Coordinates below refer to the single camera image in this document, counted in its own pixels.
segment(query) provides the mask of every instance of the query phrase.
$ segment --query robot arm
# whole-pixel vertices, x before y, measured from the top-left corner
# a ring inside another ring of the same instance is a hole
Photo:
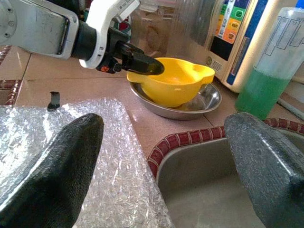
[[[110,27],[111,20],[122,22],[131,14],[139,0],[94,0],[86,23],[50,1],[0,0],[0,45],[62,59],[76,57],[81,66],[107,73],[164,71],[159,61],[128,44],[126,34]]]

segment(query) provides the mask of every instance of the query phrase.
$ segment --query sink basin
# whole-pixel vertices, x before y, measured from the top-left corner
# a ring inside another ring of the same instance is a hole
[[[216,132],[214,129],[209,129],[211,135]],[[303,135],[281,131],[304,152]],[[192,133],[187,133],[189,143],[182,147],[185,133],[176,134],[179,147],[157,161],[158,171],[153,172],[157,173],[158,186],[176,228],[264,228],[237,175],[224,133],[218,139],[191,144]],[[200,134],[204,141],[204,132]],[[163,142],[172,148],[170,137],[161,141],[149,156],[152,171],[152,162],[155,164],[157,160],[155,150],[162,152]]]

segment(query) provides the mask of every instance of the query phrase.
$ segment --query colorful control panel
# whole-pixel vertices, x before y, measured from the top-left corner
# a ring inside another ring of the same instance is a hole
[[[250,0],[226,0],[223,4],[216,36],[233,44],[241,26]]]

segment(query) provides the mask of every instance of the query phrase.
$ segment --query gray padded object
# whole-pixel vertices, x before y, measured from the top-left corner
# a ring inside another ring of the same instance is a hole
[[[31,162],[28,173],[20,174],[23,182],[12,185],[10,200],[0,196],[0,228],[72,227],[91,182],[103,129],[96,114],[63,127]]]
[[[225,121],[237,172],[267,228],[304,227],[304,154],[286,136],[254,116]]]

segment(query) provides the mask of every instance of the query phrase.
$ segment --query bubble wrap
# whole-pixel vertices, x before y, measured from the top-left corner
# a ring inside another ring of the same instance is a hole
[[[73,228],[172,228],[125,107],[115,99],[46,108],[0,106],[0,195],[8,175],[27,169],[61,128],[87,113],[104,119],[104,138],[89,191]]]

